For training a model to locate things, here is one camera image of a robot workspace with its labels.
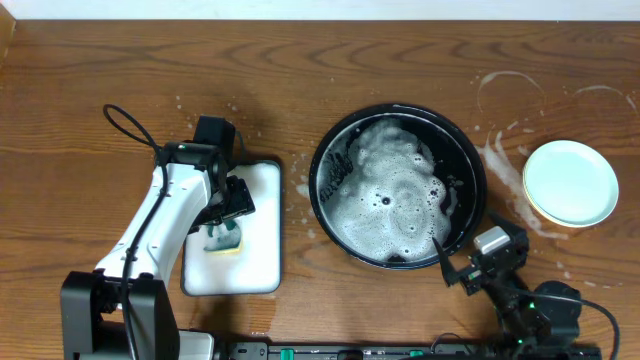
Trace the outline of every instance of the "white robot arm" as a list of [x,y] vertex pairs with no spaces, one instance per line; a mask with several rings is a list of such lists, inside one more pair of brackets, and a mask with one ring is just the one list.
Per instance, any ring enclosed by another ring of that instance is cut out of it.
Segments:
[[[154,279],[164,281],[168,288],[171,269],[187,233],[198,214],[209,204],[211,184],[207,172],[195,169],[193,165],[170,163],[167,172],[167,194],[140,239],[129,277],[136,279],[142,273],[151,274]],[[162,171],[158,166],[153,172],[149,192],[131,224],[111,252],[100,260],[96,270],[102,270],[108,277],[122,276],[126,250],[160,195],[161,187]]]
[[[140,359],[211,359],[213,337],[178,330],[167,287],[190,232],[255,211],[244,180],[227,177],[234,138],[231,123],[201,116],[193,141],[169,142],[161,150],[153,143],[157,167],[151,187],[124,235],[92,273],[72,271],[62,285],[65,359],[130,359],[132,348]],[[125,266],[128,276],[123,277]],[[127,300],[123,313],[129,315],[126,330],[101,316],[121,307],[122,299]]]

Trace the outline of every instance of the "soap foam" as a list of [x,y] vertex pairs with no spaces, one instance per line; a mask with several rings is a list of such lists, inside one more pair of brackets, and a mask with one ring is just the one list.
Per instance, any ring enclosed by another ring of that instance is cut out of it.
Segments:
[[457,201],[454,196],[442,212],[447,189],[433,175],[431,151],[391,118],[355,132],[360,136],[349,146],[341,139],[347,136],[338,136],[327,149],[330,159],[352,171],[345,171],[340,182],[332,176],[330,161],[321,161],[318,169],[319,187],[335,190],[324,192],[322,204],[333,231],[348,247],[376,261],[401,256],[411,262],[435,255],[432,238],[444,242]]

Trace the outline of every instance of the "wood grain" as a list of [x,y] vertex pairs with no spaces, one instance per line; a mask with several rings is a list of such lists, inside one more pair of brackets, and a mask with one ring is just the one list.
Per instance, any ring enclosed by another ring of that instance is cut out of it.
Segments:
[[[478,146],[502,130],[517,168],[526,160],[518,145],[533,150],[555,139],[584,142],[611,162],[621,191],[613,215],[580,230],[543,221],[570,239],[531,232],[521,274],[531,286],[567,281],[609,308],[622,329],[621,358],[634,358],[640,121],[631,102],[640,102],[639,30],[625,23],[19,22],[0,74],[0,357],[61,357],[62,281],[71,270],[93,269],[146,192],[152,154],[102,118],[107,102],[134,114],[159,142],[190,138],[199,114],[225,116],[252,153],[283,164],[283,207],[291,210],[280,288],[189,298],[178,286],[178,263],[170,297],[180,327],[264,333],[276,342],[417,343],[445,331],[494,333],[486,296],[445,288],[439,267],[385,271],[347,256],[292,184],[302,183],[315,146],[342,117],[402,101],[444,114]],[[479,91],[484,76],[505,70],[530,76],[543,91],[519,76],[496,77]],[[592,85],[622,95],[575,95]],[[487,175],[489,205],[509,214],[509,191]],[[603,316],[585,310],[581,327],[581,341],[610,350]]]

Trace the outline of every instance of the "white plate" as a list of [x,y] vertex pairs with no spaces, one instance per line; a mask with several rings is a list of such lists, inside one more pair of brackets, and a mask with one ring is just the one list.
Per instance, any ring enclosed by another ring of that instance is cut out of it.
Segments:
[[553,141],[531,154],[522,173],[532,205],[549,220],[571,227],[599,223],[618,202],[618,180],[594,149]]

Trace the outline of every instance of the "water stain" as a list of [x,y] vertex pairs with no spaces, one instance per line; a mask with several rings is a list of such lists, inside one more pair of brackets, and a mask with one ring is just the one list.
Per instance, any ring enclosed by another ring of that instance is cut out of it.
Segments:
[[607,90],[607,91],[613,91],[614,93],[622,96],[625,98],[625,100],[627,100],[627,103],[629,103],[629,106],[631,106],[631,108],[633,109],[633,112],[636,114],[636,116],[639,116],[640,114],[638,113],[638,108],[636,107],[636,103],[633,102],[633,99],[631,98],[631,94],[628,94],[627,96],[625,96],[622,91],[616,89],[616,88],[612,88],[611,86],[607,86],[607,85],[592,85],[592,86],[587,86],[584,87],[582,89],[578,89],[575,93],[573,93],[573,96],[576,96],[582,92],[585,91],[593,91],[593,90]]
[[189,329],[193,329],[197,327],[195,321],[200,313],[200,298],[196,298],[196,302],[193,306],[193,311],[191,312],[191,319],[189,319]]
[[276,299],[264,296],[251,296],[247,302],[251,314],[249,333],[266,335],[271,329],[271,322],[276,315]]
[[[547,93],[545,93],[544,90],[542,90],[542,87],[535,80],[533,80],[531,76],[527,74],[523,74],[518,71],[496,71],[496,72],[492,72],[491,74],[485,75],[482,78],[482,81],[480,81],[480,86],[478,87],[478,91],[476,93],[476,103],[478,105],[478,109],[480,109],[480,112],[484,112],[484,110],[482,109],[482,106],[480,105],[480,91],[485,85],[492,82],[498,76],[519,76],[528,80],[531,84],[533,84],[533,86],[536,87],[536,89],[538,89],[538,91],[540,91],[540,94],[542,94],[542,96],[544,97],[543,107],[547,105]],[[544,116],[544,111],[540,110],[540,115]]]

